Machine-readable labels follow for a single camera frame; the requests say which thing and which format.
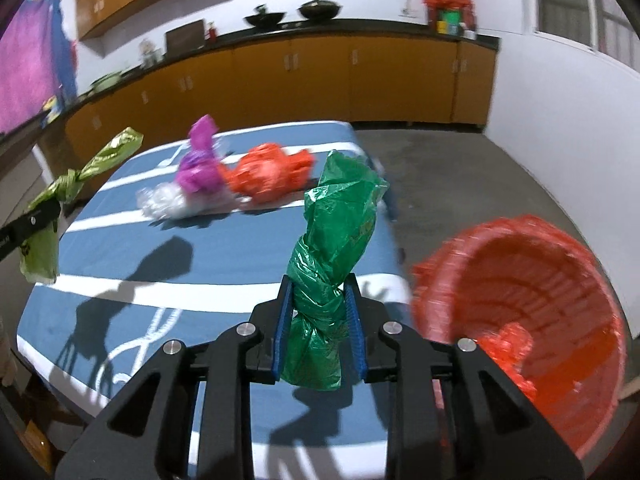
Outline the light green plastic bag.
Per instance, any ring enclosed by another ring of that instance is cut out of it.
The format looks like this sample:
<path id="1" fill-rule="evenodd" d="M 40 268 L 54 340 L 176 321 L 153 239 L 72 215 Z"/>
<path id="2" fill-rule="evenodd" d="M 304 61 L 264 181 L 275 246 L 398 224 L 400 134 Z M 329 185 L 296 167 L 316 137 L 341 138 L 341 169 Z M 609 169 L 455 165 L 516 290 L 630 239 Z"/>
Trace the light green plastic bag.
<path id="1" fill-rule="evenodd" d="M 58 278 L 58 218 L 65 206 L 73 203 L 87 181 L 105 174 L 134 154 L 143 136 L 127 127 L 116 134 L 81 169 L 69 169 L 54 180 L 28 206 L 32 214 L 53 206 L 58 212 L 36 226 L 36 232 L 21 244 L 20 270 L 26 281 L 32 284 L 53 284 Z"/>

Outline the small red bag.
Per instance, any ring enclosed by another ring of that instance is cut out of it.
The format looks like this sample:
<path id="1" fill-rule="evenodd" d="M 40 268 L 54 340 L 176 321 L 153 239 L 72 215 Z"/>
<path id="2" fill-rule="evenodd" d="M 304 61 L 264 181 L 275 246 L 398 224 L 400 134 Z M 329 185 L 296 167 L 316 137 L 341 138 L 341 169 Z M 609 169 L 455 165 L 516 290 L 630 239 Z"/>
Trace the small red bag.
<path id="1" fill-rule="evenodd" d="M 537 396 L 536 386 L 522 375 L 524 361 L 533 350 L 532 335 L 520 323 L 512 322 L 503 325 L 497 333 L 478 337 L 476 342 L 526 398 L 534 402 Z"/>

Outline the dark green plastic bag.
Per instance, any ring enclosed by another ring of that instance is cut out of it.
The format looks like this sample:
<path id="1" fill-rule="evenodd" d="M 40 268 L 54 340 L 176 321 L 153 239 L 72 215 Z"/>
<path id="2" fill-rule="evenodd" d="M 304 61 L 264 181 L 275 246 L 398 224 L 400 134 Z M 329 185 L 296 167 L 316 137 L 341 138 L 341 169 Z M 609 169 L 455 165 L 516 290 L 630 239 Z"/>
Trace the dark green plastic bag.
<path id="1" fill-rule="evenodd" d="M 305 193 L 305 233 L 286 275 L 294 307 L 282 379 L 319 391 L 340 388 L 340 343 L 347 337 L 341 286 L 369 244 L 388 183 L 360 157 L 329 154 L 315 188 Z"/>

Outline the large red plastic bag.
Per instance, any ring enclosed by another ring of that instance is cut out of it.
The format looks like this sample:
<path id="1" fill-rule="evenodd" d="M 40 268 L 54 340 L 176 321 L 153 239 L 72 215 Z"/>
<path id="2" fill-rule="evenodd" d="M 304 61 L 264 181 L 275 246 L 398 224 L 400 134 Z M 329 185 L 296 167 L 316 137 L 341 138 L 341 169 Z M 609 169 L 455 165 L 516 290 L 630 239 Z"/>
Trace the large red plastic bag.
<path id="1" fill-rule="evenodd" d="M 289 155 L 280 144 L 263 143 L 251 148 L 234 167 L 223 162 L 218 167 L 233 193 L 266 204 L 305 187 L 314 168 L 314 155 L 308 150 Z"/>

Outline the purple plastic bag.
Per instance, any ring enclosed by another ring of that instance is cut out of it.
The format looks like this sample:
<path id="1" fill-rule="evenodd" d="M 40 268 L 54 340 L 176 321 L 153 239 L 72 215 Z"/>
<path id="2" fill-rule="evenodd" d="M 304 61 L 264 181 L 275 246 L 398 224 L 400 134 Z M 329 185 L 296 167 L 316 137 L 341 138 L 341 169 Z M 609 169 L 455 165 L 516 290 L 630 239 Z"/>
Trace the purple plastic bag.
<path id="1" fill-rule="evenodd" d="M 224 187 L 224 177 L 215 151 L 218 132 L 212 116 L 204 115 L 189 131 L 190 148 L 180 160 L 175 182 L 186 194 L 217 193 Z"/>

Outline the red plastic trash basket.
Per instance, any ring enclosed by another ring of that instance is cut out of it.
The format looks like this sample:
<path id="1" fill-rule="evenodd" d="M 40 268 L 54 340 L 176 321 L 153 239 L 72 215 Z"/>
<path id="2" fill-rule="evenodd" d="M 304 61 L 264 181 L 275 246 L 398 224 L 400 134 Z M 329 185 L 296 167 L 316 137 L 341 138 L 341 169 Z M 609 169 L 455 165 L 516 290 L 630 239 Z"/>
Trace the red plastic trash basket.
<path id="1" fill-rule="evenodd" d="M 411 315 L 432 341 L 476 341 L 579 458 L 624 383 L 625 320 L 594 255 L 531 214 L 446 240 L 412 268 Z"/>

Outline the clear white plastic bag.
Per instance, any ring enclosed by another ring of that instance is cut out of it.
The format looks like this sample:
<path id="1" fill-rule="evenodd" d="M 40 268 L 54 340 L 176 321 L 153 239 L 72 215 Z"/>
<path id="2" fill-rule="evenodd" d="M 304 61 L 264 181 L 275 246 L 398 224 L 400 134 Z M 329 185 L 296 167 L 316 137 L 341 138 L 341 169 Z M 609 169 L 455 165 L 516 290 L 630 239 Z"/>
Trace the clear white plastic bag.
<path id="1" fill-rule="evenodd" d="M 136 193 L 138 208 L 156 221 L 183 220 L 200 214 L 226 214 L 242 204 L 228 188 L 213 193 L 188 193 L 176 182 L 163 182 Z"/>

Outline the green basin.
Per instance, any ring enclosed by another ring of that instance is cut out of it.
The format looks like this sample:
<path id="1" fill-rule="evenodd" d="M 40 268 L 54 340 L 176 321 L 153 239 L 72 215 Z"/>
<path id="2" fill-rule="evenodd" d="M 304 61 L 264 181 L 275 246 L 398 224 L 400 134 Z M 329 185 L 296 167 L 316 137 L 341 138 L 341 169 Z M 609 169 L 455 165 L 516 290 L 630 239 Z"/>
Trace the green basin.
<path id="1" fill-rule="evenodd" d="M 114 87 L 115 84 L 118 84 L 121 79 L 122 79 L 121 72 L 114 72 L 114 73 L 109 73 L 104 76 L 101 76 L 100 78 L 93 81 L 93 83 L 91 84 L 91 92 L 100 93 L 109 88 L 112 88 Z"/>

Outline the purple blue hanging cloth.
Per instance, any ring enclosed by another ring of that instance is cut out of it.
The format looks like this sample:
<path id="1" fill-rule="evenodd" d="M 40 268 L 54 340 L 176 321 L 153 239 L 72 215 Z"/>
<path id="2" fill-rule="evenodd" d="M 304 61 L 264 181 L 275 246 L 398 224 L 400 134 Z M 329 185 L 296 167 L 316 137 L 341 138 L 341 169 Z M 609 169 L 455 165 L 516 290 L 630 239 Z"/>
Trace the purple blue hanging cloth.
<path id="1" fill-rule="evenodd" d="M 77 98 L 77 55 L 62 0 L 25 0 L 1 37 L 1 132 L 40 114 L 45 102 Z"/>

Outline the glass jar with utensils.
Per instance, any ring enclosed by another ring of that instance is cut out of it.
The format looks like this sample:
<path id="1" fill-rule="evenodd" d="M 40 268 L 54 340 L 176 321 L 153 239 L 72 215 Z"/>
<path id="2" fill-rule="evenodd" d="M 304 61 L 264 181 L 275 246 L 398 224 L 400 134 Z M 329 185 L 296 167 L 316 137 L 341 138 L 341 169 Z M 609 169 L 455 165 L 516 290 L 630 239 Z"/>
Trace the glass jar with utensils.
<path id="1" fill-rule="evenodd" d="M 143 39 L 139 44 L 141 56 L 141 66 L 147 70 L 163 61 L 163 53 L 160 48 L 148 38 Z"/>

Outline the dark wooden cutting board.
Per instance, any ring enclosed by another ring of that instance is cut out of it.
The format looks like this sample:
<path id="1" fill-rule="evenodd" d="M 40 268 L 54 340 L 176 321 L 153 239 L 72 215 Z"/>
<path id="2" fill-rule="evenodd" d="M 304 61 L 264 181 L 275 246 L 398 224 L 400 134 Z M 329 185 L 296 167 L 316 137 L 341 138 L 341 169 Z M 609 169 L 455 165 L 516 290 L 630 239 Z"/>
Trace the dark wooden cutting board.
<path id="1" fill-rule="evenodd" d="M 205 21 L 197 20 L 168 30 L 165 44 L 166 58 L 178 58 L 201 49 L 205 44 Z"/>

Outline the left black wok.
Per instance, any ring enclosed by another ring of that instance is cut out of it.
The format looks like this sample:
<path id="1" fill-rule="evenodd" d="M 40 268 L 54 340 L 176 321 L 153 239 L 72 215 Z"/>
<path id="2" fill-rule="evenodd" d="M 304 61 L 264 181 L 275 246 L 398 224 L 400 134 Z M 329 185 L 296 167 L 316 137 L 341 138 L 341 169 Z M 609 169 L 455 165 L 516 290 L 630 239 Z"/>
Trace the left black wok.
<path id="1" fill-rule="evenodd" d="M 254 13 L 247 15 L 244 21 L 260 30 L 276 29 L 284 20 L 285 12 L 270 12 L 265 4 L 254 7 Z"/>

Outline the right black wok with lid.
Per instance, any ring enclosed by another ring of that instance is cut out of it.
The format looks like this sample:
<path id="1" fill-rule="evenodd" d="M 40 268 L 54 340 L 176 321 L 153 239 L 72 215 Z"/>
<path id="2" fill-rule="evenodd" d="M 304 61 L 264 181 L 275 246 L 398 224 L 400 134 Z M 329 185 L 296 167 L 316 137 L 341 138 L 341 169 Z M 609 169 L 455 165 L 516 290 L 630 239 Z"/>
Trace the right black wok with lid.
<path id="1" fill-rule="evenodd" d="M 297 9 L 302 18 L 313 23 L 331 21 L 340 14 L 341 10 L 342 6 L 331 0 L 310 0 Z"/>

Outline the red bag on counter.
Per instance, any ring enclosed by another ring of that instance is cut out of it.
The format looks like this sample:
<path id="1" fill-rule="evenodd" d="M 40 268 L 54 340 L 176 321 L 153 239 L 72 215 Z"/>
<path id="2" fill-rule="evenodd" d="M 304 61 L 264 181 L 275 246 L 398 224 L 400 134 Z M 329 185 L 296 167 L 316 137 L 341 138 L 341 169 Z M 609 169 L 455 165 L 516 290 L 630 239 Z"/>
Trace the red bag on counter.
<path id="1" fill-rule="evenodd" d="M 476 29 L 473 0 L 423 0 L 427 26 L 436 34 L 463 36 Z"/>

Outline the barred window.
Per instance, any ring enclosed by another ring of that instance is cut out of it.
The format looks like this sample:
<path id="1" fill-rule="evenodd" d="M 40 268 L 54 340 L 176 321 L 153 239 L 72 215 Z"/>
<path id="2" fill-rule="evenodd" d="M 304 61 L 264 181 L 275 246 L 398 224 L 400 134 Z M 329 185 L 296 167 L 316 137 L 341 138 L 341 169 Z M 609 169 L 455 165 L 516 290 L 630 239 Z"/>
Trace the barred window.
<path id="1" fill-rule="evenodd" d="M 639 68 L 639 36 L 616 0 L 537 0 L 537 29 Z"/>

